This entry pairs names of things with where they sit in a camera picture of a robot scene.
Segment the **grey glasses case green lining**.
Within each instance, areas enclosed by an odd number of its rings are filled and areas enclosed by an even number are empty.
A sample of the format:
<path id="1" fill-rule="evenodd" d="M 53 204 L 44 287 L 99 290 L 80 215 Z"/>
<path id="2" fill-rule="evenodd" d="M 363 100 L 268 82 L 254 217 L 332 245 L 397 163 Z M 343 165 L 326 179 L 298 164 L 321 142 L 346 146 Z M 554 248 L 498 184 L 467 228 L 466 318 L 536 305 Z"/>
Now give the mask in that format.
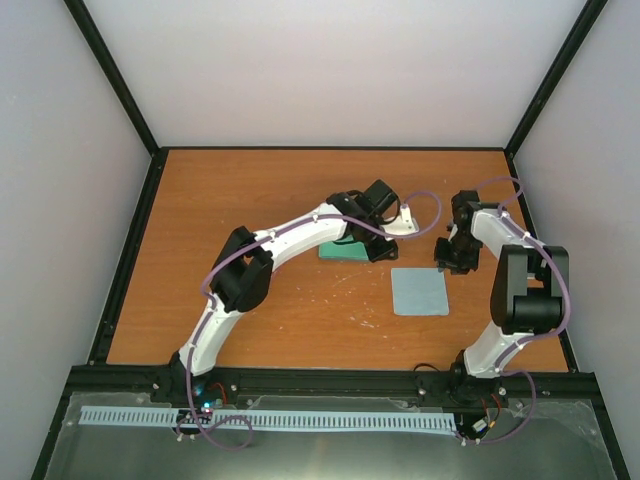
<path id="1" fill-rule="evenodd" d="M 318 257 L 322 260 L 368 262 L 365 246 L 361 242 L 326 242 L 318 247 Z"/>

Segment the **light blue cleaning cloth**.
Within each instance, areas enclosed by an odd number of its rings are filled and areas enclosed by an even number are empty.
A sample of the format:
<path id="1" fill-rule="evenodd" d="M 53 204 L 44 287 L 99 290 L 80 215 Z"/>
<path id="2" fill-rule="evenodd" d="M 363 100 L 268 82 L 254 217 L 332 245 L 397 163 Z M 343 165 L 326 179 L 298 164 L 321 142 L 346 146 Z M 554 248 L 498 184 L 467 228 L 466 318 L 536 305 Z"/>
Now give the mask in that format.
<path id="1" fill-rule="evenodd" d="M 444 273 L 436 268 L 391 270 L 393 311 L 399 316 L 447 316 Z"/>

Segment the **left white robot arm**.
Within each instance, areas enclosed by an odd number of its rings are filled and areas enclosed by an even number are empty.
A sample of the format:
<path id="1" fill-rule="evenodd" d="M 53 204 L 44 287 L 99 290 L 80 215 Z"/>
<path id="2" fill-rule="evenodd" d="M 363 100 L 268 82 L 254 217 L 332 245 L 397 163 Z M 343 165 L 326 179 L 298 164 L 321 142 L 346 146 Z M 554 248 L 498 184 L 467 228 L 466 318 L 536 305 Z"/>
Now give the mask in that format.
<path id="1" fill-rule="evenodd" d="M 396 241 L 384 231 L 384 214 L 398 208 L 398 195 L 377 180 L 365 191 L 330 195 L 312 211 L 271 229 L 252 232 L 241 226 L 226 240 L 201 286 L 205 308 L 193 333 L 171 360 L 179 372 L 172 388 L 186 402 L 201 400 L 208 390 L 205 373 L 239 319 L 267 297 L 273 273 L 287 261 L 322 244 L 362 244 L 369 262 L 397 258 Z"/>

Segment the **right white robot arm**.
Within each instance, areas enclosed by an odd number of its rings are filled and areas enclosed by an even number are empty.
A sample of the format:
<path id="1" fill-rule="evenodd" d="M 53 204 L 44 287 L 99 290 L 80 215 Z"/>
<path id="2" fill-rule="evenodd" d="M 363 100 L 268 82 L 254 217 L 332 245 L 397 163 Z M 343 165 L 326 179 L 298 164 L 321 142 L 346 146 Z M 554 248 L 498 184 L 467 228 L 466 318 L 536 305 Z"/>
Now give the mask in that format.
<path id="1" fill-rule="evenodd" d="M 449 370 L 451 399 L 472 405 L 496 390 L 496 379 L 527 345 L 566 328 L 571 314 L 569 254 L 534 238 L 502 205 L 482 202 L 475 190 L 460 191 L 451 206 L 449 236 L 435 244 L 437 268 L 455 275 L 475 271 L 482 248 L 497 259 L 491 320 Z"/>

